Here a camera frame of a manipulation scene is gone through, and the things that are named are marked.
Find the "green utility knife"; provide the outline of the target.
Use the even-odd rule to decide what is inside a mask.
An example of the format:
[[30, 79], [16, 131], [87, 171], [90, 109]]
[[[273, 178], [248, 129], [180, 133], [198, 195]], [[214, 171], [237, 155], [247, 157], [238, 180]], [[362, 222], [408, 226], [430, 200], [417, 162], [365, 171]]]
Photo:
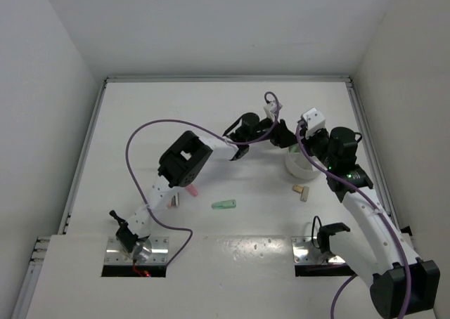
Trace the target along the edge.
[[235, 200], [224, 200], [212, 203], [211, 208], [213, 210], [225, 210], [225, 209], [235, 209], [236, 201]]

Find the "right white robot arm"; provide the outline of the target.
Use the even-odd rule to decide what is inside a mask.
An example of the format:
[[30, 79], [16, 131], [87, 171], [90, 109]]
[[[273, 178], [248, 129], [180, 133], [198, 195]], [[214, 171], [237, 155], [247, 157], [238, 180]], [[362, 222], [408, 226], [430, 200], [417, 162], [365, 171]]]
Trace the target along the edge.
[[353, 216], [368, 246], [344, 223], [322, 225], [316, 242], [322, 254], [340, 256], [369, 289], [382, 318], [403, 318], [435, 305], [440, 270], [420, 258], [379, 204], [368, 174], [357, 164], [359, 138], [347, 127], [327, 131], [323, 123], [297, 125], [302, 154], [326, 175], [328, 187]]

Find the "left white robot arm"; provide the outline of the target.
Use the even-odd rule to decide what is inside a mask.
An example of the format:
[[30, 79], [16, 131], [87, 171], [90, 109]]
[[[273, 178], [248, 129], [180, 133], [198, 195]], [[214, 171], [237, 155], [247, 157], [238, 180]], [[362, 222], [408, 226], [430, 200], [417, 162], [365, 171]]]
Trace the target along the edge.
[[294, 133], [288, 129], [283, 119], [260, 119], [253, 112], [241, 115], [221, 136], [203, 138], [193, 131], [185, 131], [161, 155], [155, 182], [150, 194], [145, 195], [129, 160], [131, 142], [136, 134], [134, 132], [127, 141], [125, 159], [131, 178], [143, 197], [144, 207], [127, 220], [119, 217], [115, 211], [110, 211], [110, 215], [119, 224], [116, 239], [128, 254], [136, 253], [138, 246], [150, 236], [145, 230], [149, 219], [168, 230], [187, 232], [188, 239], [192, 238], [191, 229], [163, 224], [156, 218], [155, 210], [165, 206], [181, 189], [191, 185], [208, 160], [239, 160], [248, 153], [251, 144], [261, 141], [270, 141], [281, 149], [289, 148], [297, 142]]

